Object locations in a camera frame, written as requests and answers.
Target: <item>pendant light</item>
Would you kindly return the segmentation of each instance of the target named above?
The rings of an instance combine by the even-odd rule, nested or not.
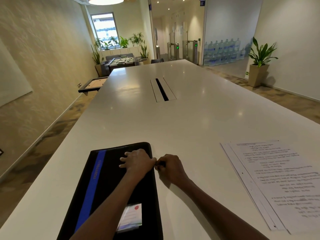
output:
[[[122,3],[124,0],[89,0],[90,4],[93,5],[114,5],[118,3]]]

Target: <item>whiteboard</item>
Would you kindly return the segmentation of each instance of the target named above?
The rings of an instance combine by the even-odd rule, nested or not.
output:
[[[29,82],[0,39],[0,107],[31,91]]]

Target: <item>green plant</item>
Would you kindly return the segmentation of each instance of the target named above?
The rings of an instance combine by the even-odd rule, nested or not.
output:
[[[103,48],[103,42],[100,38],[96,38],[95,43],[94,43],[94,47],[96,47],[98,50],[102,50]]]
[[[128,48],[129,46],[129,41],[128,39],[124,39],[122,36],[120,36],[120,42],[119,42],[120,46],[122,48]]]
[[[143,59],[146,59],[149,57],[149,52],[147,53],[147,46],[146,46],[146,42],[143,40],[141,42],[141,49],[142,49],[142,53],[140,52],[140,55]]]
[[[100,59],[100,53],[97,50],[97,47],[94,45],[94,49],[91,46],[92,52],[93,52],[93,56],[92,60],[94,60],[94,62],[96,63],[96,65],[100,65],[102,63],[102,61],[104,60],[104,57],[102,57],[102,59]]]
[[[116,47],[116,45],[119,44],[119,40],[116,39],[116,38],[113,37],[113,36],[111,36],[111,37],[109,38],[109,40],[113,42],[113,44],[110,44],[110,45],[113,46],[113,47]]]
[[[107,51],[107,50],[109,50],[109,45],[111,45],[112,46],[112,44],[111,44],[111,40],[110,41],[108,41],[108,43],[107,42],[103,42],[104,43],[104,46],[103,46],[103,48]]]
[[[129,41],[132,43],[132,45],[134,46],[135,44],[136,45],[140,45],[142,44],[143,42],[143,34],[141,32],[139,32],[138,34],[133,34],[130,38],[129,38]]]
[[[253,37],[253,43],[257,47],[258,54],[254,53],[254,50],[251,48],[253,53],[250,53],[249,56],[253,59],[253,64],[261,67],[264,66],[267,62],[269,62],[270,58],[278,59],[278,57],[270,57],[271,53],[274,52],[277,48],[275,48],[275,43],[271,45],[268,49],[268,44],[262,45],[259,49],[259,45],[257,40]]]

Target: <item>patterned wallpaper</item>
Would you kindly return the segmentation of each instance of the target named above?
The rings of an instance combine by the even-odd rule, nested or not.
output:
[[[0,107],[0,176],[97,77],[80,4],[0,0],[0,38],[33,88]]]

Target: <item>forearm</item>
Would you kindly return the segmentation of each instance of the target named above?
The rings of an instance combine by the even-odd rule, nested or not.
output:
[[[83,223],[70,240],[112,239],[128,200],[140,179],[126,173],[115,190]]]
[[[186,182],[181,184],[179,187],[198,206],[209,223],[217,226],[227,239],[268,239],[254,227],[207,195],[193,181],[186,180]]]

